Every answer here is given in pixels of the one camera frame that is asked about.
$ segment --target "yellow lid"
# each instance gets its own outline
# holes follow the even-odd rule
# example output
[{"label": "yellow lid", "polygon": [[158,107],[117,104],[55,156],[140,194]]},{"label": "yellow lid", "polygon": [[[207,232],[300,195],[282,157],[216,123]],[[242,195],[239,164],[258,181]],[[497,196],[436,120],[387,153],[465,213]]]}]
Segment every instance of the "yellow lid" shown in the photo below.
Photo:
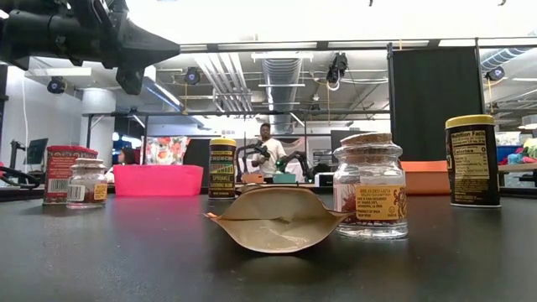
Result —
[{"label": "yellow lid", "polygon": [[219,145],[228,145],[228,146],[237,146],[237,142],[234,139],[230,138],[213,138],[209,143],[211,146],[215,144]]},{"label": "yellow lid", "polygon": [[469,125],[494,125],[494,117],[487,114],[453,117],[446,121],[446,129]]}]

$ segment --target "spice jar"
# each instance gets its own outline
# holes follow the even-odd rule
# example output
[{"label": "spice jar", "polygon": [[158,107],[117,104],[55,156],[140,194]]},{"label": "spice jar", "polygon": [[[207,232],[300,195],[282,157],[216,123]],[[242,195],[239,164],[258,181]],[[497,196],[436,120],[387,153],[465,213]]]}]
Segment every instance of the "spice jar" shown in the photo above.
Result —
[{"label": "spice jar", "polygon": [[367,239],[407,235],[402,153],[390,133],[358,134],[341,141],[334,151],[340,161],[334,174],[334,210],[356,215],[340,224],[339,233]]},{"label": "spice jar", "polygon": [[86,209],[104,206],[108,183],[104,175],[106,167],[100,159],[77,159],[70,167],[67,207]]}]

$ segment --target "kraft paper pouch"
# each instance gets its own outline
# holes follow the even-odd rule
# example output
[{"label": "kraft paper pouch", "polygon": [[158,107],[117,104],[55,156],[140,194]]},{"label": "kraft paper pouch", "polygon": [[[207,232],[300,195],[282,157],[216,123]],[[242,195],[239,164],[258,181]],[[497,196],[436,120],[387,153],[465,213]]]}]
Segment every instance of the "kraft paper pouch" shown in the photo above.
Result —
[{"label": "kraft paper pouch", "polygon": [[235,194],[241,195],[242,193],[246,193],[250,190],[263,188],[262,185],[256,185],[256,184],[250,184],[250,185],[243,185],[242,187],[235,190]]},{"label": "kraft paper pouch", "polygon": [[241,246],[293,253],[316,245],[354,213],[328,211],[308,189],[259,188],[242,193],[221,216],[208,216]]}]

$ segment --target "computer screen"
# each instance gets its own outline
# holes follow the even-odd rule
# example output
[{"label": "computer screen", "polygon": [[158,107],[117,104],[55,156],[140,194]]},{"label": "computer screen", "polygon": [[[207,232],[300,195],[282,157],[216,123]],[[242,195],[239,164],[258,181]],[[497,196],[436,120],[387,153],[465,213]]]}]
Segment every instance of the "computer screen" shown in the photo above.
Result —
[{"label": "computer screen", "polygon": [[44,151],[47,149],[48,138],[35,139],[30,141],[26,149],[26,159],[24,164],[41,164],[43,163]]}]

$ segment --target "black table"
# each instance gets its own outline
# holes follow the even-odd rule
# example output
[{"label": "black table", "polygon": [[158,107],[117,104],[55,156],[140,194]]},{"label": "black table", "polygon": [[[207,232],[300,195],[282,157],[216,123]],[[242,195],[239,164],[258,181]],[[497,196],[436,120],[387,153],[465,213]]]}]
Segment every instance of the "black table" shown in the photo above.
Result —
[{"label": "black table", "polygon": [[239,247],[201,213],[228,202],[111,198],[69,211],[0,204],[1,301],[536,301],[537,201],[409,198],[409,238],[332,234],[289,256]]}]

